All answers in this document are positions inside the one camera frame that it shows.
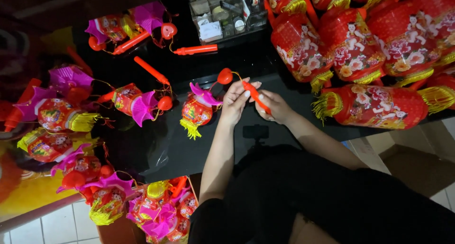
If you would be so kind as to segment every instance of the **woman's right hand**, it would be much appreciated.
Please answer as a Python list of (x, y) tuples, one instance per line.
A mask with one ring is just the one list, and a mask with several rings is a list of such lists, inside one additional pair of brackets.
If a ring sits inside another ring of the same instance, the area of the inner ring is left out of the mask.
[(259, 90), (259, 100), (272, 111), (269, 115), (256, 102), (256, 110), (259, 115), (265, 120), (276, 121), (278, 124), (287, 124), (288, 120), (293, 117), (295, 112), (289, 107), (284, 99), (273, 92), (267, 90)]

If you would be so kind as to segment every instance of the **black countertop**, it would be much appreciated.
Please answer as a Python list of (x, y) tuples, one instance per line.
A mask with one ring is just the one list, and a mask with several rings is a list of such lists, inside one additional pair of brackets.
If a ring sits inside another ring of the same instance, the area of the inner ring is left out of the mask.
[[(199, 45), (196, 28), (189, 16), (189, 8), (182, 7), (185, 5), (184, 2), (185, 0), (172, 0), (172, 3), (164, 1), (172, 13), (180, 14), (173, 20), (178, 28), (174, 49)], [(345, 141), (385, 131), (341, 126), (333, 119), (329, 119), (323, 127), (321, 121), (311, 112), (310, 104), (315, 101), (315, 97), (310, 92), (310, 84), (298, 83), (293, 79), (270, 42), (270, 28), (247, 36), (241, 44), (224, 44), (217, 53), (209, 55), (178, 56), (167, 48), (159, 49), (149, 42), (128, 55), (117, 57), (91, 50), (86, 43), (88, 35), (83, 32), (85, 28), (73, 27), (73, 38), (78, 53), (92, 68), (95, 78), (115, 87), (133, 82), (143, 92), (162, 88), (161, 84), (134, 62), (134, 56), (138, 55), (164, 74), (178, 95), (172, 110), (159, 116), (156, 121), (145, 121), (142, 128), (131, 117), (114, 108), (109, 110), (101, 108), (103, 116), (116, 120), (113, 123), (116, 128), (109, 129), (98, 124), (92, 132), (94, 136), (100, 136), (106, 141), (109, 148), (108, 159), (117, 170), (139, 173), (145, 177), (147, 183), (202, 172), (220, 111), (214, 114), (208, 125), (198, 128), (202, 138), (194, 141), (187, 137), (187, 131), (179, 125), (182, 104), (187, 98), (187, 92), (190, 91), (190, 82), (198, 82), (202, 87), (209, 87), (225, 67), (239, 72), (243, 78), (251, 77), (251, 81), (261, 81), (262, 89), (279, 93), (296, 112), (336, 140)], [(336, 78), (333, 78), (332, 83), (333, 86), (344, 84)], [(227, 87), (215, 85), (214, 94), (221, 94), (223, 88)], [(104, 84), (95, 84), (94, 94), (108, 91)], [(453, 115), (454, 111), (446, 110), (428, 117), (423, 123)], [(288, 143), (298, 147), (298, 143), (284, 126), (263, 120), (254, 106), (250, 105), (245, 108), (234, 132), (236, 162), (255, 144), (254, 139), (243, 137), (245, 134), (243, 127), (255, 124), (267, 126), (269, 129), (270, 137), (261, 140), (265, 145)]]

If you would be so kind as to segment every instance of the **woman's left hand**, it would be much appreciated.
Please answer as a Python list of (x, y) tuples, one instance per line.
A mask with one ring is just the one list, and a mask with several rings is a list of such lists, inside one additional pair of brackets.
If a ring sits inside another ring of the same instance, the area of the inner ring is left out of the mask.
[[(250, 78), (244, 78), (243, 81), (249, 82)], [(259, 81), (251, 83), (256, 89), (261, 86)], [(242, 82), (236, 81), (232, 83), (229, 90), (223, 98), (223, 108), (221, 110), (221, 117), (219, 124), (226, 125), (228, 127), (234, 127), (240, 117), (242, 116), (245, 103), (250, 97), (250, 91), (245, 91)]]

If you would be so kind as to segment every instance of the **hand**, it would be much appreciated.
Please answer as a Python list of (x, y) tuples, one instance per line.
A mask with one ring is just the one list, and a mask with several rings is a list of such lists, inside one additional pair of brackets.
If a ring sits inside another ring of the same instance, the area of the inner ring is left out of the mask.
[[(249, 82), (250, 78), (244, 78), (243, 81)], [(251, 83), (256, 89), (261, 86), (259, 81)], [(243, 109), (245, 108), (245, 103), (250, 97), (250, 91), (246, 91), (243, 88), (242, 82), (236, 81), (232, 83), (229, 90), (223, 98), (223, 108), (221, 110), (221, 117), (219, 124), (225, 124), (229, 127), (234, 127), (240, 117), (242, 116)]]
[(276, 121), (278, 124), (287, 124), (295, 112), (287, 105), (284, 99), (273, 92), (259, 90), (259, 100), (272, 111), (272, 115), (265, 113), (264, 109), (256, 103), (256, 110), (265, 120)]

